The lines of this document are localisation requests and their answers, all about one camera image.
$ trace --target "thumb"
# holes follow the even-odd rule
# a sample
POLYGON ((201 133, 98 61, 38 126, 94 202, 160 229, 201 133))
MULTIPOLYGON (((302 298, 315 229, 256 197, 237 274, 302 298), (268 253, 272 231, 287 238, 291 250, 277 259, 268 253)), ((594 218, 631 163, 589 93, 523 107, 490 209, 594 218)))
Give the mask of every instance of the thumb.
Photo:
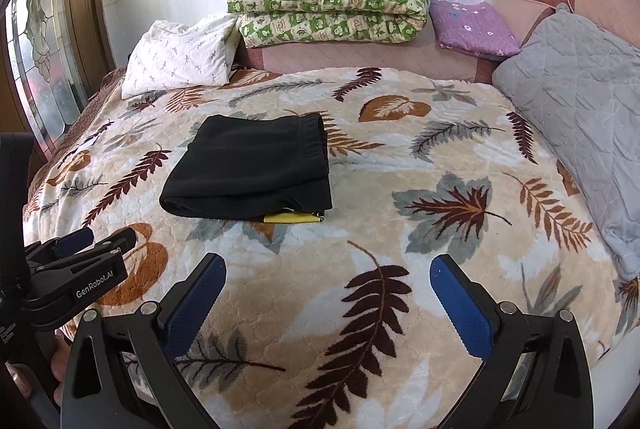
POLYGON ((31 386, 24 378, 24 375, 10 364, 7 364, 6 368, 9 370, 9 373, 11 373, 11 378, 14 379, 15 385, 20 390, 20 393, 22 393, 24 398, 29 398, 31 396, 31 386))

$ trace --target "stained glass door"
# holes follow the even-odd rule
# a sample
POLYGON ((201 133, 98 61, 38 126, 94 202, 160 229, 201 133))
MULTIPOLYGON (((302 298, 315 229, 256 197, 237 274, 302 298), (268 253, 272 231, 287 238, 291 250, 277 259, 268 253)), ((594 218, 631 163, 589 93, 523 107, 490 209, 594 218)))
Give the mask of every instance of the stained glass door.
POLYGON ((12 0, 6 35, 15 86, 42 151, 57 142, 87 104, 71 48, 64 0, 12 0))

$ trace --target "green checkered quilt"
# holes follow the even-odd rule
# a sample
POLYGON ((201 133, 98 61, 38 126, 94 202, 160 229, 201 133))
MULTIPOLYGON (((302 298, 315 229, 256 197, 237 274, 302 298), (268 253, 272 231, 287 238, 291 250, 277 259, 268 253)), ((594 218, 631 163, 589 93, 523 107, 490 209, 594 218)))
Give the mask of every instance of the green checkered quilt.
POLYGON ((410 41, 429 0, 227 0, 248 47, 287 41, 410 41))

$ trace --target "white pillow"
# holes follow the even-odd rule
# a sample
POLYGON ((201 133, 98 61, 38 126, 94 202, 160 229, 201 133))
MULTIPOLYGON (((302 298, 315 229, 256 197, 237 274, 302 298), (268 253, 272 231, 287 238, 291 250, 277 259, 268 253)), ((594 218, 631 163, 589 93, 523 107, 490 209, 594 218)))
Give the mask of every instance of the white pillow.
POLYGON ((133 49, 122 83, 122 98, 159 89, 228 83, 239 40, 234 30, 237 17, 207 15, 191 28, 169 21, 154 22, 133 49))

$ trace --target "metal screw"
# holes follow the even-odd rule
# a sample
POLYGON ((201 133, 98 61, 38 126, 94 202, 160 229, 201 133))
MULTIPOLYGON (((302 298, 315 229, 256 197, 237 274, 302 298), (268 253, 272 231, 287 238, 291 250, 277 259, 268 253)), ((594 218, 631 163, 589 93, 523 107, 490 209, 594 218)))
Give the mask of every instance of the metal screw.
POLYGON ((516 305, 510 303, 509 301, 505 301, 504 303, 500 303, 500 310, 502 310, 507 315, 513 315, 518 311, 516 305))
POLYGON ((86 320, 87 322, 91 322, 97 316, 98 316, 98 312, 96 312, 95 310, 87 310, 84 312, 82 319, 86 320))
POLYGON ((574 320, 574 314, 572 314, 569 310, 560 310, 560 318, 565 322, 570 323, 574 320))
POLYGON ((153 301, 147 301, 142 306, 140 306, 140 311, 143 315, 151 315, 158 309, 158 305, 153 301))

